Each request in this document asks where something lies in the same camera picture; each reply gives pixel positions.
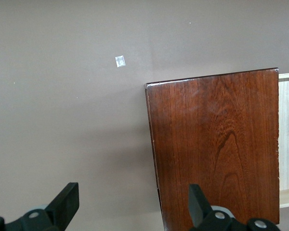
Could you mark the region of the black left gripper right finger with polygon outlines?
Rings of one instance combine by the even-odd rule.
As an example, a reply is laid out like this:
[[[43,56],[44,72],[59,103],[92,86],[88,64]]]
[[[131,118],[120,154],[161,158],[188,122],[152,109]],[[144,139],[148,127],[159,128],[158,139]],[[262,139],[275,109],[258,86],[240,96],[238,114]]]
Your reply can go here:
[[[193,222],[192,231],[278,231],[274,223],[263,218],[251,218],[246,224],[221,206],[211,206],[197,184],[189,185],[188,210]]]

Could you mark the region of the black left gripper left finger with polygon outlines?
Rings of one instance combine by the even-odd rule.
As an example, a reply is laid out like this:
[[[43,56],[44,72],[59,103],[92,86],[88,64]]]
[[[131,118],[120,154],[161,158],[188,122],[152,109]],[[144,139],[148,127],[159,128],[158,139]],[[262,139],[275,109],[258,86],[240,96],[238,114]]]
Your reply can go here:
[[[68,183],[45,209],[33,209],[6,223],[0,217],[0,231],[64,231],[79,209],[79,184]]]

